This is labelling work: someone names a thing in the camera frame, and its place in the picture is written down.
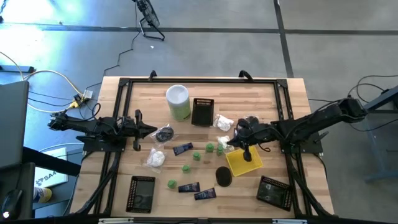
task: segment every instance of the white plastic bag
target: white plastic bag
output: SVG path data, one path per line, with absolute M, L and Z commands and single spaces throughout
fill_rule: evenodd
M 143 166 L 149 167 L 156 173 L 160 173 L 165 159 L 166 152 L 160 151 L 159 148 L 152 147 L 147 160 L 143 163 Z
M 217 136 L 217 141 L 218 141 L 218 144 L 223 147 L 223 152 L 225 154 L 232 152 L 234 150 L 233 146 L 230 146 L 227 144 L 227 142 L 229 141 L 228 136 L 222 136 L 222 137 Z
M 216 128 L 220 128 L 223 131 L 228 131 L 232 124 L 234 124 L 234 121 L 231 119 L 228 119 L 224 117 L 223 115 L 217 114 L 215 116 L 213 126 Z

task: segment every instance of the white cable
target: white cable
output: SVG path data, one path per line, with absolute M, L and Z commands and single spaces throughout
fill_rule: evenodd
M 61 73 L 59 73 L 59 72 L 56 72 L 56 71 L 53 71 L 53 70 L 40 70 L 40 71 L 36 71 L 36 72 L 31 73 L 31 74 L 29 74 L 29 75 L 27 75 L 27 76 L 24 77 L 24 75 L 22 74 L 21 68 L 19 68 L 18 64 L 17 64 L 13 59 L 11 59 L 10 57 L 8 57 L 8 56 L 7 56 L 6 54 L 4 54 L 3 52 L 0 52 L 0 54 L 4 55 L 6 58 L 8 58 L 10 61 L 12 61 L 12 62 L 14 63 L 14 65 L 18 68 L 18 71 L 19 71 L 19 74 L 21 75 L 22 81 L 28 80 L 32 75 L 35 75 L 35 74 L 40 73 L 40 72 L 52 72 L 52 73 L 55 73 L 55 74 L 57 74 L 57 75 L 60 75 L 60 76 L 63 77 L 64 79 L 66 79 L 66 81 L 72 86 L 73 89 L 75 89 L 75 91 L 76 91 L 79 95 L 83 95 L 65 75 L 63 75 L 63 74 L 61 74 Z M 28 105 L 29 107 L 31 107 L 32 109 L 34 109 L 34 110 L 41 111 L 41 112 L 44 112 L 44 113 L 58 113 L 58 112 L 62 112 L 62 111 L 64 111 L 64 110 L 69 109 L 69 108 L 66 108 L 66 109 L 64 109 L 64 110 L 59 110 L 59 111 L 47 111 L 47 110 L 38 109 L 38 108 L 32 106 L 29 102 L 28 102 L 27 105 Z
M 57 145 L 54 145 L 54 146 L 50 146 L 50 147 L 46 147 L 46 148 L 44 148 L 44 149 L 41 149 L 41 150 L 39 150 L 39 152 L 42 152 L 42 151 L 45 151 L 45 150 L 47 150 L 47 149 L 51 149 L 51 148 L 53 148 L 53 147 L 58 147 L 58 146 L 69 146 L 69 145 L 77 145 L 77 144 L 84 144 L 84 143 L 63 143 L 63 144 L 57 144 Z

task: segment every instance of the yellow connector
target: yellow connector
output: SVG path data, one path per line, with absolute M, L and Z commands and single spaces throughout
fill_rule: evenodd
M 71 103 L 70 105 L 69 105 L 69 108 L 68 109 L 71 109 L 71 108 L 78 108 L 79 107 L 79 104 L 76 102 L 76 101 L 74 101 L 73 103 Z

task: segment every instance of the black mesh basket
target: black mesh basket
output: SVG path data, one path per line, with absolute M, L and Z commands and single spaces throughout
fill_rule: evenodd
M 213 125 L 214 100 L 193 99 L 192 124 L 209 127 Z

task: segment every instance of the black cable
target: black cable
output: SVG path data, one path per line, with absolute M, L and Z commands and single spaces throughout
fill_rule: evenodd
M 138 33 L 137 33 L 137 35 L 132 39 L 130 49 L 129 49 L 129 50 L 125 50 L 125 51 L 119 53 L 119 56 L 118 56 L 118 64 L 115 65 L 115 66 L 106 68 L 106 69 L 104 70 L 103 76 L 105 76 L 106 71 L 108 71 L 108 70 L 110 70 L 110 69 L 112 69 L 112 68 L 116 68 L 116 67 L 119 67 L 119 66 L 120 66 L 120 65 L 119 65 L 119 62 L 120 62 L 120 56 L 121 56 L 122 54 L 125 54 L 125 53 L 130 52 L 130 51 L 133 50 L 132 44 L 134 43 L 134 40 L 138 37 L 138 35 L 141 33 L 141 31 L 140 31 L 140 30 L 138 29 L 138 27 L 137 27 L 137 2 L 135 2 L 135 10 L 136 10 L 136 30 L 137 30 Z
M 324 168 L 324 170 L 325 170 L 326 180 L 328 180 L 328 172 L 326 171 L 325 162 L 323 161 L 323 159 L 322 159 L 318 154 L 313 153 L 313 155 L 314 155 L 315 157 L 317 157 L 317 158 L 321 161 L 321 163 L 322 163 L 322 165 L 323 165 L 323 168 Z
M 312 100 L 312 101 L 322 101 L 322 102 L 327 102 L 327 103 L 333 102 L 333 101 L 331 101 L 331 100 L 322 100 L 322 99 L 308 99 L 308 100 Z
M 68 202 L 68 204 L 67 204 L 67 207 L 66 207 L 65 210 L 63 211 L 62 216 L 65 216 L 65 214 L 66 214 L 67 211 L 68 211 L 69 206 L 72 204 L 71 202 L 72 202 L 73 196 L 75 195 L 75 189 L 76 189 L 77 179 L 79 178 L 79 175 L 80 175 L 80 174 L 78 174 L 78 175 L 76 176 L 75 184 L 73 185 L 73 189 L 72 189 L 72 194 L 70 194 L 69 202 Z
M 83 156 L 83 158 L 81 159 L 82 161 L 85 160 L 87 157 L 89 157 L 93 152 L 86 152 L 86 155 Z
M 74 153 L 71 153 L 71 154 L 65 154 L 65 155 L 61 155 L 61 156 L 55 156 L 54 158 L 59 158 L 59 157 L 63 157 L 63 156 L 72 156 L 72 155 L 76 155 L 76 154 L 81 154 L 82 152 L 74 152 Z
M 15 189 L 18 189 L 18 183 L 19 183 L 19 180 L 21 179 L 21 170 L 22 170 L 22 165 L 19 165 L 18 178 L 17 178 L 17 182 L 15 184 Z
M 384 126 L 386 126 L 386 125 L 388 125 L 388 124 L 391 124 L 391 123 L 393 123 L 393 122 L 396 122 L 396 121 L 398 121 L 398 119 L 393 119 L 392 121 L 389 121 L 389 122 L 387 122 L 387 123 L 385 123 L 385 124 L 382 124 L 382 125 L 380 125 L 380 126 L 377 126 L 377 127 L 375 127 L 375 128 L 372 128 L 372 129 L 368 129 L 368 130 L 360 130 L 360 129 L 358 129 L 358 128 L 355 128 L 352 124 L 349 124 L 353 129 L 355 129 L 355 130 L 357 130 L 357 131 L 374 131 L 374 130 L 376 130 L 376 129 L 379 129 L 379 128 L 381 128 L 381 127 L 384 127 Z
M 398 75 L 367 75 L 367 76 L 362 77 L 361 79 L 359 79 L 359 81 L 358 81 L 358 83 L 357 83 L 357 86 L 360 86 L 361 81 L 364 80 L 365 78 L 369 78 L 369 77 L 391 78 L 391 77 L 398 77 Z M 362 98 L 360 97 L 358 87 L 357 87 L 357 89 L 356 89 L 356 94 L 358 95 L 358 97 L 359 97 L 361 100 L 363 100 L 364 102 L 367 102 L 367 103 L 368 103 L 368 101 L 366 101 L 366 100 L 364 100 L 364 99 L 362 99 Z
M 57 96 L 50 96 L 50 95 L 41 94 L 41 93 L 35 93 L 35 92 L 33 92 L 33 91 L 29 91 L 29 93 L 33 93 L 33 94 L 40 95 L 40 96 L 51 97 L 51 98 L 55 98 L 55 99 L 59 99 L 59 100 L 69 100 L 69 101 L 72 101 L 72 99 L 62 98 L 62 97 L 57 97 Z
M 52 104 L 52 103 L 46 103 L 46 102 L 43 102 L 43 101 L 40 101 L 40 100 L 34 100 L 34 99 L 32 99 L 32 98 L 28 98 L 28 100 L 32 100 L 32 101 L 38 102 L 38 103 L 44 103 L 44 104 L 46 104 L 46 105 L 51 105 L 51 106 L 68 106 L 68 105 L 70 105 L 71 103 L 73 103 L 73 101 L 72 101 L 72 102 L 69 102 L 69 103 L 67 103 L 67 104 L 65 104 L 65 105 L 54 105 L 54 104 Z
M 99 84 L 102 84 L 102 82 L 92 84 L 91 86 L 86 87 L 86 90 L 87 90 L 88 88 L 91 88 L 91 87 L 96 86 L 96 85 L 99 85 Z
M 98 111 L 97 111 L 96 113 L 94 113 L 95 107 L 96 107 L 97 105 L 98 105 Z M 88 121 L 88 120 L 90 120 L 91 118 L 96 119 L 95 116 L 98 114 L 98 112 L 100 112 L 100 109 L 101 109 L 101 104 L 96 103 L 96 104 L 94 105 L 93 109 L 91 110 L 91 112 L 93 113 L 92 117 L 87 118 L 87 119 L 81 119 L 81 120 L 72 120 L 72 119 L 67 119 L 67 120 L 68 120 L 68 121 L 73 121 L 73 122 L 83 122 L 83 121 Z
M 261 147 L 260 144 L 257 144 L 257 145 L 260 147 L 260 149 L 262 149 L 262 150 L 264 150 L 264 151 L 266 151 L 266 152 L 271 152 L 271 149 L 270 149 L 269 147 L 263 148 L 263 147 Z
M 347 96 L 349 96 L 349 94 L 350 94 L 355 88 L 358 90 L 358 87 L 361 86 L 361 85 L 373 86 L 373 87 L 378 88 L 378 89 L 381 90 L 381 91 L 384 91 L 381 87 L 379 87 L 379 86 L 377 86 L 377 85 L 375 85 L 375 84 L 372 84 L 372 83 L 361 83 L 361 84 L 357 84 L 356 86 L 352 87 L 352 89 L 349 90 Z M 357 93 L 357 95 L 358 95 L 358 98 L 360 98 L 361 100 L 367 102 L 366 100 L 364 100 L 364 99 L 359 95 L 359 93 Z
M 83 107 L 83 105 L 80 105 L 79 106 L 79 113 L 80 113 L 80 116 L 81 116 L 81 118 L 82 119 L 86 119 L 83 115 L 82 115 L 82 113 L 81 113 L 81 108 Z
M 4 8 L 7 6 L 7 1 L 8 0 L 3 0 L 2 5 L 1 5 L 1 9 L 0 9 L 0 14 L 2 14 Z

